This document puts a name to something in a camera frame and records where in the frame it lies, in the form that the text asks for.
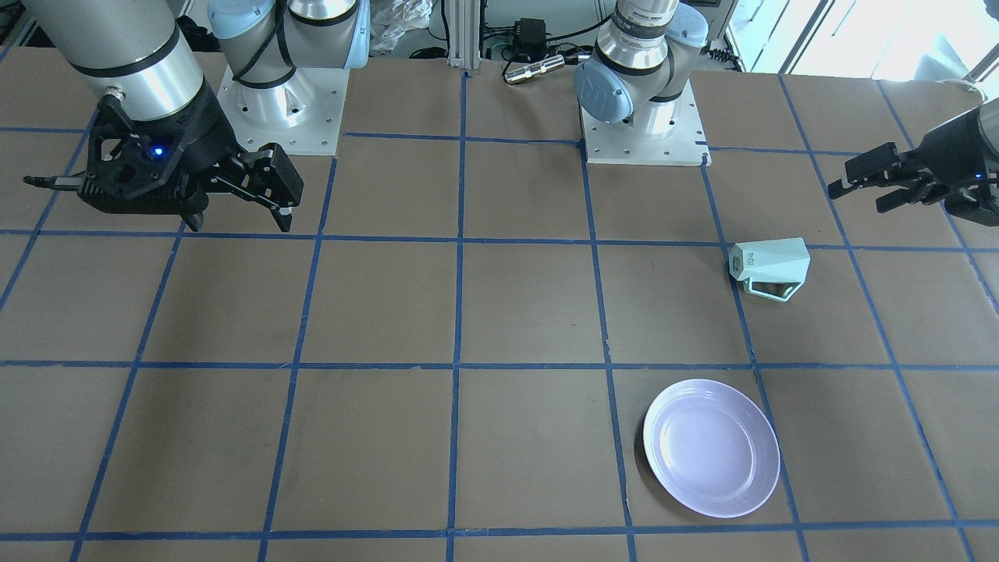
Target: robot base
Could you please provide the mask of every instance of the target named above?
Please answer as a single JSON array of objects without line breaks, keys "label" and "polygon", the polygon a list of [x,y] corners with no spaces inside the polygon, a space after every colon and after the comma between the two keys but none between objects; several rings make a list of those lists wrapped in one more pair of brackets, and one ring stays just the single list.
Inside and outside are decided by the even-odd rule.
[{"label": "robot base", "polygon": [[676,98],[675,124],[667,125],[665,136],[647,136],[624,123],[604,123],[579,113],[586,161],[590,164],[636,164],[642,166],[700,166],[706,158],[711,165],[704,128],[688,83]]},{"label": "robot base", "polygon": [[219,103],[244,148],[256,150],[269,142],[280,144],[285,152],[298,156],[336,156],[340,125],[344,117],[349,70],[340,68],[299,68],[298,72],[312,85],[315,99],[302,112],[294,126],[262,127],[247,118],[242,110],[238,88],[233,85],[233,71],[226,69],[219,89]]}]

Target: plastic bag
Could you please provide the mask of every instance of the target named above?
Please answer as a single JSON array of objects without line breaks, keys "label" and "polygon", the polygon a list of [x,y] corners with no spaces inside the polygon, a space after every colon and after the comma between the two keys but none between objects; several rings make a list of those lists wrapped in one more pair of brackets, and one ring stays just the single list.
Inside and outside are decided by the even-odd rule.
[{"label": "plastic bag", "polygon": [[433,0],[372,0],[373,56],[391,53],[411,29],[430,26]]}]

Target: metal profile post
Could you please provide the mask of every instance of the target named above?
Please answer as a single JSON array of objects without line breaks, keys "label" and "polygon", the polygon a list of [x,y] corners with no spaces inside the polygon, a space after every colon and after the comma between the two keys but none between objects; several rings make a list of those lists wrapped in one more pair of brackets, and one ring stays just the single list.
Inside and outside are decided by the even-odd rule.
[{"label": "metal profile post", "polygon": [[479,10],[479,0],[450,0],[445,4],[445,14],[452,22],[448,52],[450,66],[479,69],[482,60],[479,52]]}]

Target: robotic arm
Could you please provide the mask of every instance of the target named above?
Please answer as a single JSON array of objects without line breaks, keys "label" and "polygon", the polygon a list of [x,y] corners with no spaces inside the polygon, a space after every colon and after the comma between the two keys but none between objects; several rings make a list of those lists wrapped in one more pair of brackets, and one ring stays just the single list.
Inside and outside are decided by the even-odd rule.
[{"label": "robotic arm", "polygon": [[828,190],[838,199],[865,187],[899,186],[877,199],[879,213],[943,201],[951,215],[999,226],[997,173],[999,100],[991,100],[926,133],[918,148],[900,153],[889,142],[847,161]]},{"label": "robotic arm", "polygon": [[[106,213],[180,215],[195,231],[204,221],[208,194],[232,193],[267,207],[282,231],[291,229],[302,178],[280,144],[266,143],[256,151],[240,145],[162,0],[24,3],[100,97],[86,170],[66,177],[28,176],[26,183],[75,191]],[[279,128],[308,118],[309,84],[296,80],[298,65],[363,66],[367,5],[367,0],[293,0],[291,6],[284,0],[213,0],[210,15],[247,90],[243,111],[252,106],[260,122]],[[364,40],[357,28],[364,29]],[[359,64],[356,53],[362,49]]]}]

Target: metal base plate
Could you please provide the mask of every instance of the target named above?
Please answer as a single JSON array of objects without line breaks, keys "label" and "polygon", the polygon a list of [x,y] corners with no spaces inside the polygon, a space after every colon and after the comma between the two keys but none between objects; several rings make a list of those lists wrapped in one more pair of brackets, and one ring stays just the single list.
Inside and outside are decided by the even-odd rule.
[{"label": "metal base plate", "polygon": [[299,72],[304,73],[312,83],[317,99],[309,108],[309,116],[305,121],[295,127],[279,129],[261,128],[247,121],[235,100],[233,71],[226,69],[219,90],[219,103],[233,125],[236,139],[244,148],[256,150],[269,142],[276,142],[288,154],[337,155],[350,71],[342,68],[300,68]]},{"label": "metal base plate", "polygon": [[597,121],[580,107],[586,161],[590,164],[700,166],[706,158],[706,164],[710,166],[711,154],[689,83],[676,103],[679,111],[676,125],[665,138],[658,140],[649,140],[623,123]]}]

